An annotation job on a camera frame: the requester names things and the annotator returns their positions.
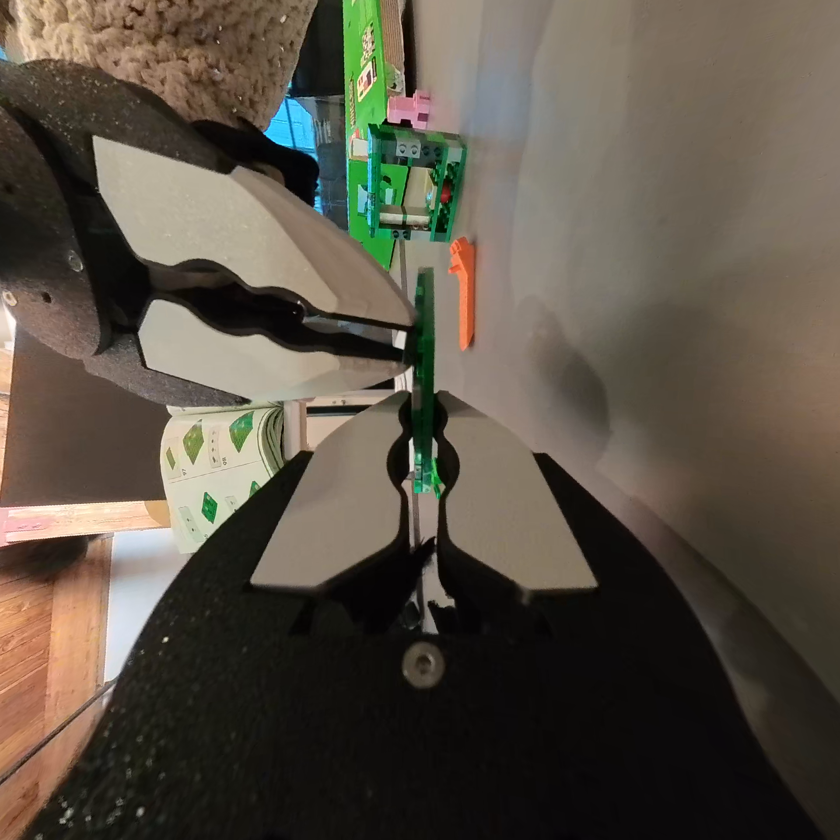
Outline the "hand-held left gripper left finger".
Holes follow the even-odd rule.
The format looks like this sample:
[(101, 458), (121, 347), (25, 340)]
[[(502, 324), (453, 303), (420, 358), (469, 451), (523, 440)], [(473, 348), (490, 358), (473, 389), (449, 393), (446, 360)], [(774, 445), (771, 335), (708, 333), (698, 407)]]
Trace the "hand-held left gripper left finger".
[(258, 589), (314, 594), (407, 536), (411, 396), (395, 392), (323, 439), (251, 576)]

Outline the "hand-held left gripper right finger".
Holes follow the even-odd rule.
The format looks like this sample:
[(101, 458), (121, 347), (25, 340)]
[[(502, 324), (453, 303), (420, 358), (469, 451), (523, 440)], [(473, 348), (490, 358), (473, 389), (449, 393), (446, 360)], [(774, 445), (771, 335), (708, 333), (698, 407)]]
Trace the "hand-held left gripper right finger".
[(522, 594), (588, 592), (595, 576), (534, 453), (508, 427), (444, 391), (443, 440), (458, 458), (445, 515), (454, 546)]

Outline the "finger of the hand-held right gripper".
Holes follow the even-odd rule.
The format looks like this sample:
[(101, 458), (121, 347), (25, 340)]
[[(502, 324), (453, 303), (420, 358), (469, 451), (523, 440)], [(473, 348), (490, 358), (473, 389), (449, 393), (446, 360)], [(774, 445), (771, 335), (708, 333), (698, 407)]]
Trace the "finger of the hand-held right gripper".
[(152, 300), (138, 338), (147, 369), (250, 401), (355, 392), (408, 371), (404, 349), (337, 325), (304, 322), (281, 336), (223, 330), (165, 299)]
[(383, 267), (268, 176), (210, 171), (99, 136), (92, 147), (101, 198), (142, 261), (202, 261), (342, 320), (413, 326), (412, 304)]

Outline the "green mosaic lego plate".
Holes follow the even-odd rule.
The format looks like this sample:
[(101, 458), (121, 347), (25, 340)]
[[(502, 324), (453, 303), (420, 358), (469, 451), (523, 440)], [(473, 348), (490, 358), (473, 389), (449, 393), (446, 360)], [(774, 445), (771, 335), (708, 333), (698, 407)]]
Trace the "green mosaic lego plate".
[(416, 325), (412, 343), (412, 481), (417, 495), (440, 501), (445, 488), (435, 457), (435, 303), (434, 269), (422, 267), (416, 277)]

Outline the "person's right forearm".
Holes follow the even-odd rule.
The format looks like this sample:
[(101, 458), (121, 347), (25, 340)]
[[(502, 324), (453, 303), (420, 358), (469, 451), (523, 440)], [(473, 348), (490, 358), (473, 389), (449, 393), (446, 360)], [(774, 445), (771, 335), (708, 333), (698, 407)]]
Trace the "person's right forearm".
[(189, 122), (266, 130), (316, 1), (2, 1), (10, 60), (59, 60), (150, 90)]

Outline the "lego instruction booklet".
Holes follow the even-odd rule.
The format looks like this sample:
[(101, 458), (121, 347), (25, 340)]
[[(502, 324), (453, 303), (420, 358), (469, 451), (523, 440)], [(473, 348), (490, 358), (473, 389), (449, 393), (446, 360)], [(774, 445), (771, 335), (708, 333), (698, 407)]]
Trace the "lego instruction booklet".
[(279, 403), (168, 408), (161, 477), (171, 530), (193, 554), (284, 466)]

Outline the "small green lego house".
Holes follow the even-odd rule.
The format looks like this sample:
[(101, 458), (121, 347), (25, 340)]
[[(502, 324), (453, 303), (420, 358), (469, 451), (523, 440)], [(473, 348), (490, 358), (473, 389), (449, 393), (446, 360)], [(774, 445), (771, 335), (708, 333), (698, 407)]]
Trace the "small green lego house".
[(464, 139), (455, 133), (371, 123), (366, 143), (361, 206), (370, 236), (448, 244), (465, 180)]

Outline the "green lego box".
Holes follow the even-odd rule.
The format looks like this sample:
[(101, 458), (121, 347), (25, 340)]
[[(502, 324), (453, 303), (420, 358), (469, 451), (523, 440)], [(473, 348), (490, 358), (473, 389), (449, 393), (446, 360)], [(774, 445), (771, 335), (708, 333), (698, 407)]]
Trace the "green lego box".
[(368, 183), (368, 164), (353, 152), (353, 142), (367, 140), (369, 126), (385, 124), (390, 100), (405, 94), (405, 5), (402, 1), (342, 3), (349, 232), (386, 270), (391, 267), (394, 241), (370, 234), (359, 198), (360, 188)]

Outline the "pink lego pig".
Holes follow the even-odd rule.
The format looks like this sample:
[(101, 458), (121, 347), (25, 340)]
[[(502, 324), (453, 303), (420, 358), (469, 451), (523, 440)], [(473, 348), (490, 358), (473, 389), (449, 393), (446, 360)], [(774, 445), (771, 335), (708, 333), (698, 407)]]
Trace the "pink lego pig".
[(413, 130), (426, 131), (432, 99), (427, 91), (416, 90), (411, 97), (392, 96), (387, 100), (385, 121), (391, 125), (409, 125)]

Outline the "orange lego brick separator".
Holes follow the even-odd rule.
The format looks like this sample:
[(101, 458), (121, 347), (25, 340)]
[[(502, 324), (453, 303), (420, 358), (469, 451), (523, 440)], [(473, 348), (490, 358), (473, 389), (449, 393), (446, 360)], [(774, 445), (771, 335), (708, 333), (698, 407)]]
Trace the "orange lego brick separator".
[(458, 346), (464, 352), (474, 340), (476, 312), (476, 247), (467, 237), (450, 245), (448, 273), (458, 282)]

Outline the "black flat panel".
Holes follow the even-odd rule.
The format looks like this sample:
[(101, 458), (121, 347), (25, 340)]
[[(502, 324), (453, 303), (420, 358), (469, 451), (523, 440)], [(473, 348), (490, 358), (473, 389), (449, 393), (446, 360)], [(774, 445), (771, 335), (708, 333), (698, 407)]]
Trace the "black flat panel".
[(15, 330), (2, 479), (6, 508), (165, 497), (163, 406)]

